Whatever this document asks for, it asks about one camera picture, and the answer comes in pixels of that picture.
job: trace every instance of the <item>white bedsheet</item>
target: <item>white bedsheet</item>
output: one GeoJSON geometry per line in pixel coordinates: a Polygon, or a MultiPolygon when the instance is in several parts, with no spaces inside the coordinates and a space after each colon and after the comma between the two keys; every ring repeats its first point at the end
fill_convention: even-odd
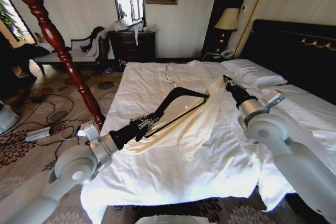
{"type": "MultiPolygon", "coordinates": [[[[205,65],[198,61],[180,65],[179,69],[171,65],[169,75],[178,86],[199,92],[205,83],[223,74],[234,77],[219,63],[205,65]]],[[[165,67],[166,64],[159,63],[128,63],[101,135],[158,107],[174,87],[166,80],[165,67]]],[[[248,91],[262,96],[254,88],[248,91]]],[[[294,190],[274,166],[270,151],[244,137],[238,116],[235,101],[225,92],[211,138],[190,162],[177,146],[157,147],[134,156],[115,153],[110,167],[82,189],[82,206],[92,222],[101,222],[108,205],[163,205],[208,197],[249,197],[257,184],[268,210],[274,209],[286,193],[294,190]]],[[[291,122],[290,131],[293,139],[318,152],[319,158],[328,163],[325,150],[295,121],[291,122]]]]}

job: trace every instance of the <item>wooden coat rack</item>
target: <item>wooden coat rack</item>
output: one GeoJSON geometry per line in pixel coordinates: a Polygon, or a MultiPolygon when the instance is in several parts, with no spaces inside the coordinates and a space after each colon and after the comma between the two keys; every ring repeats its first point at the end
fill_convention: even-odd
{"type": "Polygon", "coordinates": [[[57,30],[56,26],[49,19],[49,14],[44,7],[43,0],[22,0],[26,3],[31,13],[37,18],[38,24],[47,41],[57,51],[57,56],[62,61],[67,69],[70,79],[77,85],[77,90],[83,97],[86,107],[92,113],[95,122],[99,129],[102,128],[105,117],[100,111],[98,102],[91,93],[90,88],[84,83],[83,77],[76,69],[72,61],[71,54],[66,51],[65,43],[62,35],[57,30]]]}

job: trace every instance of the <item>pillow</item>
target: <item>pillow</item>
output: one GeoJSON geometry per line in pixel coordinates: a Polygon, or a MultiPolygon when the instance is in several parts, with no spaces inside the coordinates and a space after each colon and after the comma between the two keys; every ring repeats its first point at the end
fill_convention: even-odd
{"type": "Polygon", "coordinates": [[[91,49],[86,53],[85,56],[90,57],[90,56],[95,56],[97,53],[97,39],[92,40],[92,47],[91,49]]]}
{"type": "Polygon", "coordinates": [[[71,50],[79,50],[81,47],[86,46],[90,43],[90,38],[85,40],[71,40],[71,50]]]}
{"type": "Polygon", "coordinates": [[[277,90],[286,98],[277,106],[285,110],[302,128],[310,131],[329,152],[336,152],[336,106],[293,85],[263,89],[266,95],[277,90]]]}
{"type": "Polygon", "coordinates": [[[247,84],[259,89],[287,83],[282,76],[249,60],[229,60],[221,64],[247,84]]]}

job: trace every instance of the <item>patterned carpet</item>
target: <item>patterned carpet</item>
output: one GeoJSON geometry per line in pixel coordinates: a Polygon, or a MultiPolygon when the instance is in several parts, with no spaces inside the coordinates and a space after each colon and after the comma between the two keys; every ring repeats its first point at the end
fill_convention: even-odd
{"type": "MultiPolygon", "coordinates": [[[[22,118],[9,132],[0,136],[0,200],[36,173],[52,169],[64,150],[76,144],[84,144],[86,139],[83,137],[61,141],[59,134],[64,127],[62,137],[72,138],[80,124],[92,119],[88,111],[71,119],[86,107],[64,70],[46,66],[46,75],[42,76],[35,64],[31,63],[31,68],[37,77],[35,83],[4,101],[14,107],[22,118]],[[27,132],[47,126],[51,128],[50,137],[34,143],[23,142],[27,132]]],[[[106,115],[122,73],[93,71],[90,67],[81,72],[106,115]]],[[[81,208],[80,192],[81,186],[76,186],[67,193],[57,210],[44,223],[91,223],[81,208]]],[[[227,224],[304,223],[285,201],[272,212],[262,212],[263,209],[265,206],[255,190],[248,199],[211,198],[169,206],[108,207],[102,223],[133,224],[141,217],[162,214],[204,216],[210,222],[227,224]]]]}

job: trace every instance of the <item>telephone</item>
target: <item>telephone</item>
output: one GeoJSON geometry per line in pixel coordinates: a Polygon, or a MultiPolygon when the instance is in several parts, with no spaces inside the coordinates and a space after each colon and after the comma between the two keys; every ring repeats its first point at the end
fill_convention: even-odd
{"type": "Polygon", "coordinates": [[[220,53],[220,56],[224,57],[225,59],[231,59],[235,52],[233,49],[226,49],[223,52],[220,53]]]}

